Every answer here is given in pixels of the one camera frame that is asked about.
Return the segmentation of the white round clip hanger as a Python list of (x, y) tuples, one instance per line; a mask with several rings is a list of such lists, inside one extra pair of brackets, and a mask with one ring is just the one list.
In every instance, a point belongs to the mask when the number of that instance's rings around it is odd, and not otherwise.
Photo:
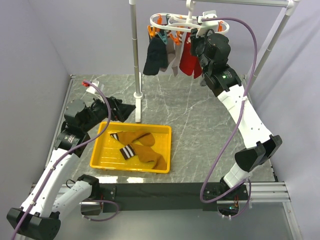
[[(196, 29), (198, 31), (198, 29), (200, 28), (197, 22), (198, 16), (193, 15), (195, 4), (196, 2), (193, 0), (186, 1), (185, 6), (188, 9), (188, 14), (186, 15), (168, 12), (153, 14), (149, 18), (150, 25), (159, 30), (166, 30), (172, 32), (191, 33), (191, 29)], [(225, 35), (230, 30), (230, 25), (224, 20), (218, 20), (218, 18), (208, 18), (204, 21), (219, 22), (217, 31), (210, 29), (215, 33)]]

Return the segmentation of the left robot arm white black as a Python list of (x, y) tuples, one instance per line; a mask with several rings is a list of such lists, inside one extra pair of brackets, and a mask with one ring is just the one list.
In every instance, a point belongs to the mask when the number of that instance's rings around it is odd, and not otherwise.
[(52, 240), (62, 221), (83, 200), (100, 198), (100, 183), (96, 177), (82, 175), (63, 195), (58, 193), (72, 165), (80, 159), (87, 144), (92, 141), (88, 132), (104, 119), (124, 122), (135, 110), (115, 97), (107, 102), (94, 99), (86, 106), (81, 99), (70, 101), (65, 108), (61, 132), (38, 183), (19, 208), (11, 208), (7, 220), (15, 234), (35, 240)]

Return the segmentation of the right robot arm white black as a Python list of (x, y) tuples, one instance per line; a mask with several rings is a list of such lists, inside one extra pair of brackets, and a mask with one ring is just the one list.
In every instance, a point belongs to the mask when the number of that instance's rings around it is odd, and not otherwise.
[(216, 190), (207, 188), (205, 178), (200, 200), (212, 203), (221, 198), (230, 200), (258, 166), (269, 160), (282, 145), (279, 135), (273, 135), (263, 124), (249, 101), (246, 88), (236, 71), (228, 65), (231, 51), (229, 39), (209, 29), (203, 36), (197, 30), (190, 33), (190, 53), (197, 57), (206, 85), (224, 105), (235, 122), (233, 133), (240, 132), (245, 148), (235, 153), (235, 163), (218, 183)]

